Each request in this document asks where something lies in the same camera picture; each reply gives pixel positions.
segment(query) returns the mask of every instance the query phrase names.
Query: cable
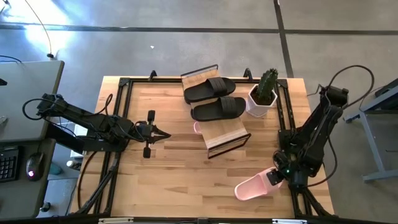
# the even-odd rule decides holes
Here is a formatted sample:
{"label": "cable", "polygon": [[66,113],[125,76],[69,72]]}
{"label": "cable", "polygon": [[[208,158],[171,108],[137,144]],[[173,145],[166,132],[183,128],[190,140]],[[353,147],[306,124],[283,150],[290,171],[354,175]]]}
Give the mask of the cable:
{"label": "cable", "polygon": [[174,224],[181,224],[181,223],[192,223],[192,224],[197,224],[198,222],[195,221],[195,220],[192,220],[192,221],[180,221],[180,222],[177,222],[177,223],[174,223]]}
{"label": "cable", "polygon": [[363,68],[363,69],[365,69],[366,71],[369,72],[369,74],[370,74],[370,76],[371,76],[371,86],[370,86],[370,88],[367,90],[367,92],[366,92],[363,96],[361,96],[361,97],[359,97],[358,99],[354,100],[352,103],[349,103],[349,104],[347,104],[346,106],[344,106],[344,107],[343,107],[343,110],[345,110],[345,109],[347,109],[348,107],[352,106],[353,104],[357,103],[359,100],[362,100],[363,98],[365,98],[365,97],[372,91],[372,89],[373,89],[373,85],[374,85],[374,75],[373,75],[373,72],[372,72],[370,69],[368,69],[367,67],[363,66],[363,65],[351,65],[351,66],[348,66],[348,67],[345,67],[345,68],[341,69],[341,70],[338,71],[338,72],[333,76],[333,78],[330,80],[330,83],[329,83],[329,85],[328,85],[328,88],[330,87],[330,85],[333,83],[333,81],[335,80],[335,78],[336,78],[341,72],[343,72],[343,71],[345,71],[345,70],[347,70],[347,69],[349,69],[349,68],[354,68],[354,67]]}
{"label": "cable", "polygon": [[[385,85],[384,85],[384,86],[380,86],[380,87],[378,87],[378,88],[375,88],[375,89],[372,90],[372,92],[370,92],[369,94],[371,94],[371,93],[373,93],[373,92],[375,92],[375,91],[378,91],[378,90],[380,90],[380,89],[383,88],[383,87],[385,87]],[[359,110],[360,112],[364,112],[363,110],[361,110],[361,107],[362,107],[362,103],[363,103],[363,101],[364,101],[365,99],[366,99],[366,97],[363,98],[362,101],[361,101],[361,103],[359,104],[358,110]]]}
{"label": "cable", "polygon": [[60,126],[61,126],[61,128],[63,129],[61,117],[58,117],[58,119],[60,120]]}
{"label": "cable", "polygon": [[98,114],[102,113],[102,111],[104,111],[104,110],[105,110],[106,115],[109,115],[109,114],[108,114],[108,105],[111,103],[112,98],[113,98],[113,94],[111,93],[111,94],[109,94],[109,96],[107,97],[107,99],[106,99],[106,101],[105,101],[105,106],[104,106],[104,108],[102,108],[102,110],[100,110],[100,111],[97,112],[97,113],[88,114],[88,115],[83,115],[83,116],[94,116],[94,115],[98,115]]}
{"label": "cable", "polygon": [[52,47],[51,47],[51,41],[50,41],[50,36],[49,33],[47,33],[47,29],[44,27],[42,21],[40,20],[40,18],[38,17],[38,15],[36,14],[36,12],[33,10],[32,6],[30,6],[29,2],[27,2],[27,0],[25,0],[26,4],[30,7],[30,9],[32,10],[32,12],[35,14],[36,18],[39,20],[40,24],[42,25],[44,31],[45,31],[45,35],[47,35],[47,38],[49,40],[49,46],[50,46],[50,53],[47,54],[47,57],[49,58],[54,58],[54,55],[52,54]]}
{"label": "cable", "polygon": [[72,192],[70,193],[69,204],[68,204],[67,211],[65,212],[64,216],[68,215],[68,212],[69,212],[69,209],[70,209],[70,205],[72,204],[73,193],[76,190],[76,186],[77,186],[77,184],[75,185],[75,187],[73,188]]}
{"label": "cable", "polygon": [[0,57],[11,58],[11,59],[17,60],[18,62],[22,63],[22,61],[19,60],[18,58],[14,58],[14,57],[11,57],[11,56],[0,55]]}
{"label": "cable", "polygon": [[317,90],[315,91],[315,93],[310,93],[307,96],[312,96],[318,93],[319,88],[321,88],[322,86],[320,84],[318,84]]}
{"label": "cable", "polygon": [[[359,100],[364,100],[365,97],[367,97],[367,96],[370,94],[370,92],[372,92],[372,89],[373,89],[373,85],[374,85],[374,75],[373,75],[373,72],[372,72],[370,69],[368,69],[367,67],[363,66],[363,65],[351,65],[351,66],[348,66],[348,67],[345,67],[345,68],[341,69],[341,70],[338,71],[338,72],[333,76],[333,78],[330,80],[330,83],[329,83],[329,85],[328,85],[327,88],[329,88],[329,87],[331,86],[331,84],[333,83],[333,81],[335,80],[335,78],[336,78],[341,72],[343,72],[343,71],[345,71],[345,70],[347,70],[347,69],[349,69],[349,68],[354,68],[354,67],[363,68],[363,69],[365,69],[366,71],[369,72],[369,74],[370,74],[370,76],[371,76],[371,86],[370,86],[370,88],[367,90],[367,92],[366,92],[363,96],[361,96],[361,97],[359,97],[358,99],[354,100],[352,103],[349,103],[349,104],[347,104],[346,106],[342,107],[342,110],[343,110],[343,111],[344,111],[345,109],[347,109],[348,107],[352,106],[353,104],[357,103]],[[333,122],[333,120],[335,119],[335,116],[336,116],[336,115],[338,115],[338,113],[336,113],[336,114],[332,117],[332,119],[331,119],[332,122]],[[337,162],[337,155],[336,155],[336,152],[335,152],[335,148],[333,147],[333,145],[332,145],[332,143],[331,143],[331,141],[330,141],[330,125],[331,125],[331,123],[329,123],[329,125],[328,125],[328,129],[327,129],[327,138],[328,138],[328,142],[329,142],[329,145],[330,145],[331,152],[333,153],[333,157],[334,157],[334,160],[335,160],[335,166],[334,166],[332,172],[331,172],[327,177],[325,177],[323,180],[321,180],[321,181],[319,181],[319,182],[317,182],[317,183],[314,183],[314,184],[310,184],[310,185],[304,186],[304,187],[313,187],[313,186],[320,185],[320,184],[324,183],[325,181],[327,181],[328,179],[330,179],[330,177],[332,177],[332,176],[335,174],[336,170],[337,170],[337,165],[338,165],[338,162]]]}
{"label": "cable", "polygon": [[117,124],[117,126],[119,126],[120,130],[121,130],[127,137],[129,137],[129,138],[131,138],[131,139],[133,139],[133,140],[136,140],[137,142],[144,142],[144,141],[145,141],[144,139],[139,140],[139,139],[136,139],[136,138],[132,137],[132,136],[129,135],[125,130],[123,130],[123,128],[122,128],[122,126],[120,126],[120,124],[118,124],[118,123],[116,123],[116,124]]}
{"label": "cable", "polygon": [[73,136],[74,136],[75,138],[77,138],[77,135],[76,135],[71,129],[66,128],[66,127],[63,127],[62,125],[59,125],[59,124],[57,124],[57,123],[54,123],[54,122],[52,122],[52,121],[50,121],[50,120],[48,120],[48,119],[46,119],[46,118],[42,118],[42,119],[45,120],[45,121],[47,121],[47,122],[49,122],[49,123],[52,123],[53,125],[55,125],[55,126],[57,126],[57,127],[59,127],[59,128],[68,130],[71,134],[73,134]]}
{"label": "cable", "polygon": [[6,6],[4,5],[3,7],[2,7],[2,9],[0,10],[0,15],[1,15],[1,13],[3,12],[3,10],[6,8]]}
{"label": "cable", "polygon": [[97,152],[93,152],[93,153],[89,156],[89,158],[87,159],[85,165],[83,166],[83,170],[81,171],[81,174],[80,174],[79,183],[78,183],[78,185],[77,185],[77,206],[78,206],[79,209],[81,208],[81,200],[80,200],[81,180],[83,180],[83,176],[84,176],[84,174],[85,174],[85,172],[86,172],[87,164],[91,161],[91,159],[94,157],[94,155],[95,155],[96,153],[97,153]]}
{"label": "cable", "polygon": [[26,107],[26,105],[27,105],[28,103],[33,102],[33,101],[47,101],[47,102],[53,103],[53,104],[55,104],[55,105],[61,106],[60,104],[58,104],[58,103],[56,103],[56,102],[52,102],[51,100],[47,100],[47,99],[43,99],[43,98],[34,98],[34,99],[31,99],[31,100],[26,101],[26,102],[22,105],[22,113],[24,114],[24,116],[25,116],[27,119],[30,119],[30,120],[32,120],[32,121],[38,121],[38,120],[40,120],[40,119],[43,118],[42,116],[41,116],[41,117],[38,117],[38,118],[32,118],[32,117],[30,117],[30,116],[27,115],[26,110],[25,110],[25,107]]}

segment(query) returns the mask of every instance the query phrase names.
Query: pink sandal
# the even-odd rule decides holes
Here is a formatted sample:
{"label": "pink sandal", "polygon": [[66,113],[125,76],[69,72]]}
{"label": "pink sandal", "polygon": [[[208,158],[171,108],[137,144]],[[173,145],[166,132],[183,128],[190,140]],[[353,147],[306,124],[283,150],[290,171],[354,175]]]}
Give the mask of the pink sandal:
{"label": "pink sandal", "polygon": [[268,168],[256,174],[254,177],[251,177],[250,179],[238,184],[235,187],[236,198],[242,201],[249,200],[261,195],[270,194],[271,192],[279,189],[279,187],[282,185],[282,182],[272,186],[267,177],[267,173],[273,169],[276,168]]}

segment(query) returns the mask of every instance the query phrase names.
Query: black keyboard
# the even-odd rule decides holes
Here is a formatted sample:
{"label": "black keyboard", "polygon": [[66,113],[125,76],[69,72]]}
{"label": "black keyboard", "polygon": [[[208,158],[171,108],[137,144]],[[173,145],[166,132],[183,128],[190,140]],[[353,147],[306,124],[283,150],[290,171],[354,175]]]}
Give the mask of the black keyboard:
{"label": "black keyboard", "polygon": [[0,148],[0,182],[18,179],[21,146]]}

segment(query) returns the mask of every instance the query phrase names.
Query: sandal strap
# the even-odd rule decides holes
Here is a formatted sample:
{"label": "sandal strap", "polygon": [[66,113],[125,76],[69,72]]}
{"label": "sandal strap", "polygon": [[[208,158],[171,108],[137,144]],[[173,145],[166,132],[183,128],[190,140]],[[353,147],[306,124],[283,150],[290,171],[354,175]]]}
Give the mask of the sandal strap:
{"label": "sandal strap", "polygon": [[224,80],[221,77],[208,78],[211,87],[213,87],[214,93],[217,95],[225,95],[227,88]]}
{"label": "sandal strap", "polygon": [[235,98],[232,96],[223,96],[220,97],[221,107],[223,108],[223,115],[226,117],[235,117],[236,116],[236,103]]}

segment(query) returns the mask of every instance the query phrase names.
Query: white hexagonal pot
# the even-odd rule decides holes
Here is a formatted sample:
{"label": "white hexagonal pot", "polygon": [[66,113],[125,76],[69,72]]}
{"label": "white hexagonal pot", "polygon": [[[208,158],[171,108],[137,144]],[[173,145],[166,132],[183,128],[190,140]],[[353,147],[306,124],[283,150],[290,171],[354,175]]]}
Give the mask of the white hexagonal pot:
{"label": "white hexagonal pot", "polygon": [[266,105],[258,105],[253,98],[251,97],[250,93],[258,86],[258,84],[254,85],[253,88],[251,88],[249,95],[248,95],[248,100],[246,101],[246,112],[250,114],[251,116],[255,118],[260,118],[264,116],[269,109],[273,107],[275,104],[276,99],[278,96],[275,94],[274,90],[272,90],[272,94],[274,94],[274,100],[272,101],[271,105],[266,106]]}

